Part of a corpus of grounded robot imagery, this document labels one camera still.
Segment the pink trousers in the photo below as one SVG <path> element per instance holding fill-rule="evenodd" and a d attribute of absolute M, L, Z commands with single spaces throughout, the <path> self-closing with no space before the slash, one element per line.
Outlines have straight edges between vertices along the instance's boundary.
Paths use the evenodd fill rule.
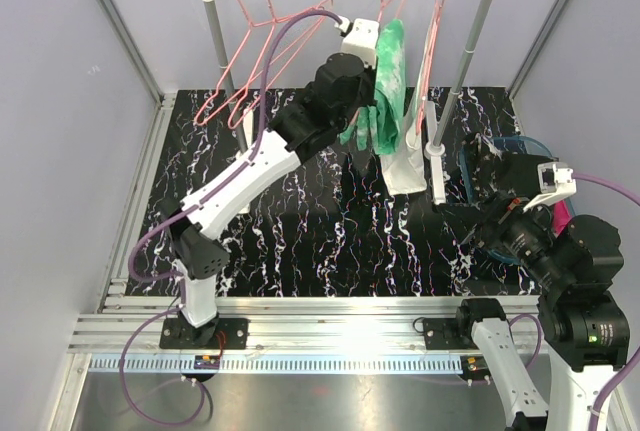
<path fill-rule="evenodd" d="M 574 216 L 573 206 L 569 198 L 553 205 L 553 229 L 556 235 L 560 234 Z"/>

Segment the green tie-dye trousers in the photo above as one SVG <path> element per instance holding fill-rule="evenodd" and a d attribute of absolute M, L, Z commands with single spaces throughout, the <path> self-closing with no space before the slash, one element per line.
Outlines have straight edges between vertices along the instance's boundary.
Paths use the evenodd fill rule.
<path fill-rule="evenodd" d="M 393 19 L 381 31 L 377 52 L 375 104 L 360 107 L 339 135 L 346 145 L 355 138 L 359 151 L 370 148 L 379 156 L 393 154 L 402 134 L 406 98 L 405 27 Z"/>

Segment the black white tie-dye trousers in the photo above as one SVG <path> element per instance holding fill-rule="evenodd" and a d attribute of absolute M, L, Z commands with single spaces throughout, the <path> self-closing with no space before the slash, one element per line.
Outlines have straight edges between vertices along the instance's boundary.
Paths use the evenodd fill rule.
<path fill-rule="evenodd" d="M 460 166 L 470 192 L 466 242 L 519 258 L 550 246 L 553 212 L 536 199 L 555 190 L 544 177 L 558 160 L 499 148 L 475 134 L 463 142 Z"/>

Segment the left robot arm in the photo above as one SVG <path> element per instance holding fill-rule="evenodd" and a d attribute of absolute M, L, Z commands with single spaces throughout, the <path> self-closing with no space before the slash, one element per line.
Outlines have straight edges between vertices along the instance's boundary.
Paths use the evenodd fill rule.
<path fill-rule="evenodd" d="M 332 146 L 356 111 L 373 104 L 376 61 L 375 56 L 331 55 L 300 95 L 276 113 L 249 150 L 171 209 L 168 235 L 180 278 L 181 307 L 163 325 L 161 348 L 221 348 L 227 331 L 247 325 L 244 318 L 219 315 L 217 278 L 230 261 L 220 237 L 242 208 Z"/>

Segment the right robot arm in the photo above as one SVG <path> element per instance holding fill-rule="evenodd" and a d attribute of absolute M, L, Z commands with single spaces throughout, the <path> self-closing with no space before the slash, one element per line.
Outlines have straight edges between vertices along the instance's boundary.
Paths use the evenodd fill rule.
<path fill-rule="evenodd" d="M 617 229 L 592 215 L 553 231 L 554 204 L 574 193 L 532 199 L 497 192 L 473 205 L 438 207 L 466 231 L 466 242 L 508 252 L 540 288 L 539 331 L 549 347 L 551 394 L 537 395 L 495 298 L 468 298 L 456 311 L 454 335 L 482 353 L 509 430 L 603 430 L 607 400 L 636 360 L 628 355 L 628 320 L 609 288 L 622 268 Z"/>

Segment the blue plastic basket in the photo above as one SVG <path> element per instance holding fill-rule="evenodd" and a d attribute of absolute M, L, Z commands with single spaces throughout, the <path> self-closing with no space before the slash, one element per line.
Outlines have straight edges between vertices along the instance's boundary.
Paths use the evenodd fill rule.
<path fill-rule="evenodd" d="M 556 160 L 544 144 L 533 138 L 470 134 L 458 153 L 466 202 L 484 201 L 499 190 L 534 198 L 539 188 L 537 166 Z"/>

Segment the right aluminium corner post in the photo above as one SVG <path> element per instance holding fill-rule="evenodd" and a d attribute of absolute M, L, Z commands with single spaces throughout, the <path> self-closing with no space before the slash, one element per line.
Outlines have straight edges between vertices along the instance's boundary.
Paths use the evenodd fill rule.
<path fill-rule="evenodd" d="M 523 87 L 527 77 L 533 70 L 536 62 L 542 55 L 546 45 L 554 34 L 556 28 L 560 24 L 563 16 L 569 8 L 572 0 L 554 0 L 549 11 L 547 12 L 541 27 L 539 28 L 529 50 L 527 51 L 523 62 L 515 74 L 507 93 L 511 99 L 514 99 Z"/>

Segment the aluminium corner post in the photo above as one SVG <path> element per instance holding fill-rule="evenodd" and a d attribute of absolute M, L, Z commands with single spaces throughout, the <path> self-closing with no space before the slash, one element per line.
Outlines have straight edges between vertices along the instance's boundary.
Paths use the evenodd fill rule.
<path fill-rule="evenodd" d="M 117 40 L 122 46 L 130 64 L 133 66 L 147 94 L 155 105 L 163 102 L 164 92 L 158 85 L 128 26 L 126 25 L 115 0 L 97 0 L 105 18 L 109 22 Z"/>
<path fill-rule="evenodd" d="M 560 24 L 563 16 L 569 8 L 572 0 L 554 0 L 549 11 L 547 12 L 541 27 L 539 28 L 529 50 L 527 51 L 523 62 L 515 74 L 507 93 L 511 99 L 514 99 L 523 87 L 527 77 L 533 70 L 536 62 L 542 55 L 546 45 L 554 34 L 556 28 Z"/>

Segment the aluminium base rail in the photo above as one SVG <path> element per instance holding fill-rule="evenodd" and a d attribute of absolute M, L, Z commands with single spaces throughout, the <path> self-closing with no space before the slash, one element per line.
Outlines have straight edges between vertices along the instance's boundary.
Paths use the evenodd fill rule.
<path fill-rule="evenodd" d="M 78 317 L 72 352 L 116 352 L 168 297 L 109 296 L 100 312 Z M 224 317 L 249 321 L 250 354 L 411 354 L 425 349 L 421 318 L 454 316 L 459 297 L 222 297 Z"/>

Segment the left aluminium corner post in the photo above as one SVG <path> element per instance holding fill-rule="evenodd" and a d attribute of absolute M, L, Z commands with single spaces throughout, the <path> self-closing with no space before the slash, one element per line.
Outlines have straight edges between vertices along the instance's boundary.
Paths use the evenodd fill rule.
<path fill-rule="evenodd" d="M 130 64 L 133 66 L 147 94 L 155 105 L 163 102 L 164 92 L 158 85 L 128 26 L 126 25 L 115 0 L 97 0 L 105 18 L 109 22 L 117 40 L 122 46 Z"/>

